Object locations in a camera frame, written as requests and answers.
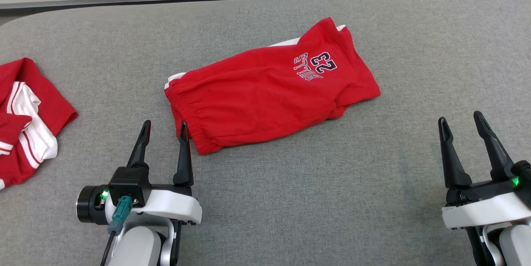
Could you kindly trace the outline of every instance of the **cable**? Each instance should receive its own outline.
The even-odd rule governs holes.
[[[109,236],[109,241],[107,241],[107,246],[105,247],[105,252],[103,253],[103,258],[101,258],[101,264],[100,266],[105,266],[105,262],[107,260],[107,256],[109,255],[110,245],[112,244],[112,240],[114,239],[114,236],[116,236],[116,232],[112,231]]]
[[[114,210],[114,213],[112,214],[112,221],[107,227],[107,232],[109,232],[109,234],[111,232],[119,233],[122,231],[125,220],[127,219],[127,216],[129,216],[132,208],[133,198],[130,196],[125,195],[118,200],[118,206],[116,206],[116,210]]]

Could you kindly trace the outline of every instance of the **connector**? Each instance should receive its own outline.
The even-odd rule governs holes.
[[[125,219],[127,218],[127,216],[129,216],[129,213],[131,212],[132,208],[133,198],[131,198],[130,196],[125,195],[118,200],[118,206],[112,214],[112,221],[107,227],[107,231],[109,232],[109,234],[111,234],[112,232],[120,234],[120,232],[122,232],[122,229],[124,228]]]

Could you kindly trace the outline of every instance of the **gray fabric surface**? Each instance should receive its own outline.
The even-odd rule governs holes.
[[[382,95],[275,141],[193,154],[203,223],[180,265],[472,265],[446,229],[437,120],[473,180],[489,178],[483,111],[512,158],[531,159],[531,0],[236,0],[89,7],[0,27],[0,62],[28,56],[78,119],[59,154],[0,192],[0,264],[99,264],[105,227],[82,224],[85,185],[108,182],[152,120],[152,183],[170,183],[178,142],[163,85],[252,47],[347,24]]]

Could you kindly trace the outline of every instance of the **folded red shorts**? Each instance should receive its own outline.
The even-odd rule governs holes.
[[[165,94],[176,128],[186,121],[205,155],[338,118],[380,89],[349,31],[326,18],[296,45],[253,49],[190,71],[170,81]]]

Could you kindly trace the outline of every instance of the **red and white shirt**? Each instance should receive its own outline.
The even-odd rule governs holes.
[[[29,58],[0,66],[0,189],[57,156],[59,131],[77,113]]]

